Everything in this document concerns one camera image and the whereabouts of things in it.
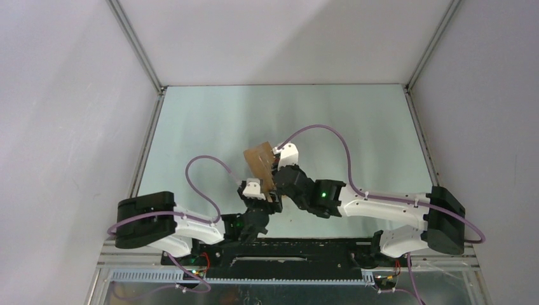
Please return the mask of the brown cardboard express box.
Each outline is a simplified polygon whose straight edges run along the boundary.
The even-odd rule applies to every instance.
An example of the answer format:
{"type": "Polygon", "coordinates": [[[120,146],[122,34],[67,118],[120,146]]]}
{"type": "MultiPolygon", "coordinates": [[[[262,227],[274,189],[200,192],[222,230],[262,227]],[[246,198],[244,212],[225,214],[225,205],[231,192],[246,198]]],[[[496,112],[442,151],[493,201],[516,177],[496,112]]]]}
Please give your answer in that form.
{"type": "Polygon", "coordinates": [[[262,144],[246,149],[243,152],[243,156],[252,173],[251,178],[261,180],[263,193],[275,193],[272,176],[272,166],[275,162],[275,156],[272,153],[270,143],[263,142],[262,144]]]}

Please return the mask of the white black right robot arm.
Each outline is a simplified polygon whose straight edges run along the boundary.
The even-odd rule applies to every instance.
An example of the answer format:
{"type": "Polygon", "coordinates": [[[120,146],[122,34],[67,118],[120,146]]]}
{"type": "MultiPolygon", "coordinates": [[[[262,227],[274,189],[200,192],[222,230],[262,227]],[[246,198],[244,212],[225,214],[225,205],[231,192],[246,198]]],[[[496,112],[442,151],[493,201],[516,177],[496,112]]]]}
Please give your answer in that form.
{"type": "Polygon", "coordinates": [[[320,218],[370,217],[401,223],[397,229],[374,233],[369,255],[379,266],[425,248],[446,255],[464,252],[465,208],[445,187],[394,195],[356,191],[343,181],[312,180],[298,165],[275,170],[273,183],[277,194],[320,218]]]}

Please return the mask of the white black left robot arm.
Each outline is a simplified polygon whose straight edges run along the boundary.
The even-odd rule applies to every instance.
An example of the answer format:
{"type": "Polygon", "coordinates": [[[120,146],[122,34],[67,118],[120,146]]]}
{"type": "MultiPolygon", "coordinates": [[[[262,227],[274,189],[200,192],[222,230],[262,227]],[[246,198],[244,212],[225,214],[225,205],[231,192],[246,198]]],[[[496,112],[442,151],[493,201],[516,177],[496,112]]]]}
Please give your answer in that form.
{"type": "Polygon", "coordinates": [[[270,215],[283,210],[280,195],[263,193],[260,183],[243,181],[237,189],[246,206],[244,213],[211,217],[176,205],[170,191],[148,194],[118,203],[116,223],[108,230],[120,249],[153,247],[179,258],[185,264],[198,262],[206,245],[253,242],[267,234],[270,215]]]}

